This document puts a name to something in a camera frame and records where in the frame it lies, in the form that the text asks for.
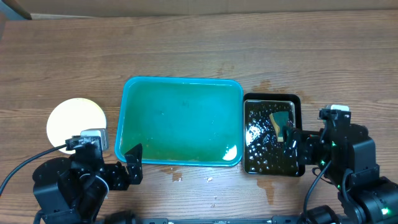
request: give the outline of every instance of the teal tray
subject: teal tray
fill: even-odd
[[[142,162],[234,166],[243,153],[243,89],[233,80],[134,77],[124,86],[114,151]]]

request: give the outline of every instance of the green led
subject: green led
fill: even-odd
[[[388,210],[388,208],[381,209],[381,213],[383,213],[383,215],[387,215],[389,212],[390,212],[390,210]]]

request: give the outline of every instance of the tabletop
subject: tabletop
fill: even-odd
[[[52,147],[46,124],[61,102],[91,99],[108,120],[113,152],[124,83],[136,75],[236,80],[245,93],[293,93],[303,128],[318,109],[350,105],[377,147],[381,175],[398,181],[398,11],[288,12],[6,22],[0,41],[0,179]],[[33,170],[21,169],[0,198],[0,223],[32,223],[39,205]],[[143,165],[141,185],[111,192],[99,216],[259,218],[295,215],[315,178],[249,175],[235,167]],[[309,208],[342,213],[334,186],[320,182]]]

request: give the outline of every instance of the black tray filled with liquid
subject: black tray filled with liquid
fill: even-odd
[[[293,94],[248,93],[244,96],[243,167],[249,174],[300,177],[304,165],[297,164],[297,153],[284,154],[284,143],[277,141],[272,113],[289,113],[287,125],[302,129],[300,98]]]

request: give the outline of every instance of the sponge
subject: sponge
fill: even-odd
[[[272,113],[269,115],[271,119],[271,123],[275,129],[276,138],[278,142],[284,141],[284,136],[282,133],[283,126],[287,125],[287,121],[289,120],[289,112],[287,111],[280,111],[276,113]]]

